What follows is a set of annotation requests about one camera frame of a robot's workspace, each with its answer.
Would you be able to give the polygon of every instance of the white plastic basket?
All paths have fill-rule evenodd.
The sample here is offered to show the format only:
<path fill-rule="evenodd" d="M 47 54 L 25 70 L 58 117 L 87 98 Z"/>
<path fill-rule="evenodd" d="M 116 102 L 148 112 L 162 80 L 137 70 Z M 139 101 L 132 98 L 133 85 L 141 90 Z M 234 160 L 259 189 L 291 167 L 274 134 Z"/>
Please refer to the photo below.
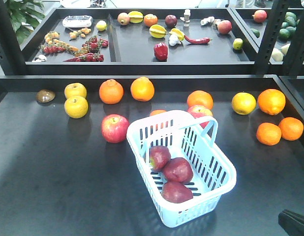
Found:
<path fill-rule="evenodd" d="M 205 129 L 200 124 L 209 121 Z M 213 127 L 211 137 L 208 131 Z M 215 144 L 218 123 L 210 116 L 195 119 L 185 111 L 173 110 L 134 121 L 127 140 L 136 164 L 162 222 L 170 228 L 179 226 L 215 209 L 222 194 L 236 183 L 236 170 Z M 161 196 L 166 182 L 162 173 L 151 171 L 149 148 L 167 146 L 172 158 L 184 157 L 191 164 L 193 179 L 186 187 L 194 198 L 175 204 Z"/>

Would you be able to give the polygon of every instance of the display shelf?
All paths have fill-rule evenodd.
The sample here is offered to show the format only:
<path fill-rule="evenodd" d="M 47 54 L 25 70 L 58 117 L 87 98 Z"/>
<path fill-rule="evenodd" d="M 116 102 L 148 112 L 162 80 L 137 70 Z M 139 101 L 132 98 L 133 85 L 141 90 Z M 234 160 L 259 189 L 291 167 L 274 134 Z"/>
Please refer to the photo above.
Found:
<path fill-rule="evenodd" d="M 191 38 L 210 37 L 208 45 L 191 45 L 183 41 L 182 45 L 169 47 L 167 61 L 159 62 L 154 57 L 153 46 L 159 42 L 168 44 L 169 34 L 163 39 L 153 38 L 149 28 L 143 22 L 130 23 L 120 26 L 117 16 L 121 12 L 130 12 L 135 9 L 109 9 L 87 8 L 69 9 L 55 8 L 45 18 L 22 46 L 22 53 L 27 65 L 28 74 L 31 75 L 79 75 L 83 65 L 83 74 L 88 75 L 127 75 L 127 74 L 251 74 L 254 65 L 257 46 L 248 36 L 242 24 L 234 17 L 229 8 L 191 9 L 191 22 L 189 27 L 183 26 L 179 17 L 183 16 L 185 9 L 137 9 L 144 15 L 152 13 L 158 18 L 158 24 L 165 26 L 165 17 L 169 14 L 176 15 L 176 27 Z M 47 32 L 56 30 L 60 32 L 60 40 L 69 42 L 69 30 L 62 26 L 62 19 L 68 15 L 91 15 L 94 19 L 92 33 L 98 31 L 94 27 L 98 20 L 105 20 L 108 24 L 106 31 L 101 32 L 101 37 L 109 40 L 108 48 L 101 50 L 104 62 L 63 62 L 73 56 L 68 53 L 48 55 L 47 62 L 32 62 L 32 59 L 41 54 L 40 45 L 44 43 Z M 227 35 L 218 33 L 211 26 L 201 26 L 200 20 L 214 16 L 217 19 L 230 20 L 232 31 Z M 235 38 L 244 39 L 242 51 L 233 51 Z M 69 43 L 81 48 L 86 39 L 79 38 Z"/>
<path fill-rule="evenodd" d="M 290 92 L 304 109 L 304 76 L 280 76 L 283 83 L 290 88 Z"/>
<path fill-rule="evenodd" d="M 258 47 L 261 45 L 261 41 L 263 39 L 263 35 L 266 29 L 266 25 L 268 22 L 268 19 L 266 19 L 263 23 L 257 23 L 253 20 L 252 15 L 257 9 L 245 9 L 245 8 L 232 8 L 234 14 L 237 16 L 238 20 L 243 23 L 243 27 L 247 30 L 249 36 L 252 38 L 252 40 L 257 44 Z M 271 13 L 270 8 L 264 8 L 267 12 L 267 15 L 269 16 Z M 300 15 L 302 14 L 303 9 L 302 8 L 289 8 L 288 11 L 293 12 L 297 15 L 297 19 L 300 18 Z M 251 31 L 251 28 L 254 28 L 260 32 L 260 37 L 257 38 L 253 32 Z M 282 46 L 291 43 L 291 40 L 282 40 L 277 39 L 275 42 L 275 48 L 280 49 Z M 282 64 L 281 61 L 275 61 L 272 58 L 270 58 L 270 68 L 268 73 L 273 74 L 282 74 Z"/>
<path fill-rule="evenodd" d="M 273 75 L 150 75 L 154 98 L 139 102 L 129 91 L 137 77 L 0 77 L 0 235 L 285 235 L 278 214 L 286 208 L 304 214 L 304 134 L 272 147 L 255 134 L 260 123 L 278 124 L 283 117 L 304 123 L 291 88 Z M 125 94 L 119 104 L 105 105 L 98 88 L 111 78 Z M 81 119 L 63 108 L 63 90 L 73 82 L 88 90 L 90 109 Z M 232 110 L 237 92 L 257 98 L 268 88 L 286 95 L 282 113 L 269 116 L 257 107 L 241 116 Z M 55 91 L 56 98 L 37 103 L 40 89 Z M 216 144 L 234 164 L 237 184 L 213 212 L 170 229 L 159 219 L 129 144 L 105 142 L 101 121 L 116 113 L 133 122 L 155 109 L 186 110 L 187 96 L 197 89 L 213 96 Z"/>

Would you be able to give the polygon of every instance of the black shelf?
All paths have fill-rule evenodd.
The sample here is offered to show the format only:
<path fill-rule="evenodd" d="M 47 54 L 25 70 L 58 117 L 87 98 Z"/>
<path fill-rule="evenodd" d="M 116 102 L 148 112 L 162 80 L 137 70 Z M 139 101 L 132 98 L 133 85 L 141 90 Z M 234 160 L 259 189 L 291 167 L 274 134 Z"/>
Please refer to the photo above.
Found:
<path fill-rule="evenodd" d="M 285 235 L 278 214 L 285 208 L 304 214 L 304 134 L 272 147 L 255 137 L 262 122 L 293 116 L 304 123 L 304 110 L 284 83 L 273 75 L 148 77 L 156 92 L 144 103 L 129 92 L 137 76 L 115 76 L 125 89 L 116 105 L 98 97 L 99 85 L 111 76 L 0 77 L 0 235 Z M 81 119 L 69 118 L 63 109 L 63 89 L 72 82 L 88 90 L 90 111 Z M 285 93 L 282 113 L 233 112 L 235 93 L 257 97 L 268 88 Z M 38 104 L 40 89 L 55 91 L 56 98 Z M 213 96 L 216 144 L 234 164 L 237 183 L 213 212 L 169 229 L 159 219 L 129 144 L 106 143 L 101 120 L 118 113 L 133 122 L 155 109 L 186 110 L 186 98 L 196 89 Z"/>

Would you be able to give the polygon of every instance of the yellow lemon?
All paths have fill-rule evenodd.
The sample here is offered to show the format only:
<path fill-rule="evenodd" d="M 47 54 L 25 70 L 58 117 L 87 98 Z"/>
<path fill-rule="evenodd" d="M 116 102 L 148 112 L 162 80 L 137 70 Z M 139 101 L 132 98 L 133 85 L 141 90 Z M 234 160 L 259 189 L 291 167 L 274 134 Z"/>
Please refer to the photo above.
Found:
<path fill-rule="evenodd" d="M 232 108 L 239 115 L 248 115 L 256 107 L 256 99 L 247 92 L 239 92 L 232 99 Z"/>
<path fill-rule="evenodd" d="M 79 119 L 88 112 L 88 101 L 82 96 L 73 96 L 64 103 L 64 110 L 71 118 Z"/>
<path fill-rule="evenodd" d="M 98 31 L 104 31 L 107 28 L 107 24 L 106 24 L 105 21 L 99 21 L 96 24 L 96 28 L 97 28 Z"/>

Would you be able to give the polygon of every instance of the garlic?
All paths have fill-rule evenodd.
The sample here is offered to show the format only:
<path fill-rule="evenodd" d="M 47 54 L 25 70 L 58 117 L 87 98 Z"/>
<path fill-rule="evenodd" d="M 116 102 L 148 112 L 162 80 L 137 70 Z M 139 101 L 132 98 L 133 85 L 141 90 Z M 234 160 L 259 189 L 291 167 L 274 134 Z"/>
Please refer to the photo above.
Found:
<path fill-rule="evenodd" d="M 176 44 L 181 44 L 182 42 L 180 42 L 180 40 L 178 39 L 176 34 L 172 34 L 169 37 L 169 45 L 170 46 L 175 46 Z"/>
<path fill-rule="evenodd" d="M 214 16 L 209 16 L 208 18 L 204 18 L 200 21 L 200 24 L 202 26 L 205 26 L 207 24 L 212 24 L 212 22 L 214 21 Z"/>

